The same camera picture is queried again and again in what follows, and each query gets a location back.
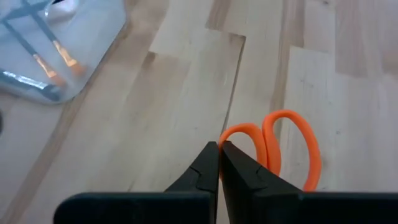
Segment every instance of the light wooden surface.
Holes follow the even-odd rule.
[[[0,93],[0,223],[51,223],[79,192],[164,190],[224,128],[260,125],[281,108],[317,135],[318,190],[398,190],[397,1],[126,0],[126,9],[129,23],[74,100]],[[305,142],[290,121],[275,131],[281,177],[302,187]],[[231,140],[255,156],[248,137]],[[218,213],[227,223],[223,197]]]

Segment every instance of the clear plastic bin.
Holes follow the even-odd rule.
[[[73,98],[125,22],[124,0],[0,0],[0,89]]]

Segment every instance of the orange scissors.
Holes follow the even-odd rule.
[[[258,163],[269,169],[273,174],[279,175],[281,165],[280,149],[273,131],[273,125],[279,118],[292,120],[304,136],[310,158],[310,170],[303,189],[305,191],[313,191],[318,185],[322,168],[318,142],[311,126],[304,118],[292,110],[279,110],[267,115],[262,122],[262,131],[252,123],[232,126],[222,133],[218,140],[218,147],[221,149],[223,142],[234,133],[247,134],[256,147]]]

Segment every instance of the orange handle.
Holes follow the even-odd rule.
[[[304,184],[305,191],[315,190],[321,175],[321,158],[317,139],[311,126],[296,112],[291,110],[279,110],[267,115],[262,122],[262,131],[252,123],[244,123],[232,126],[225,130],[218,146],[221,146],[232,134],[242,132],[247,134],[256,147],[257,161],[275,175],[279,175],[281,167],[280,149],[278,140],[273,132],[273,125],[279,118],[292,120],[299,128],[307,143],[310,158],[310,169],[308,179]]]

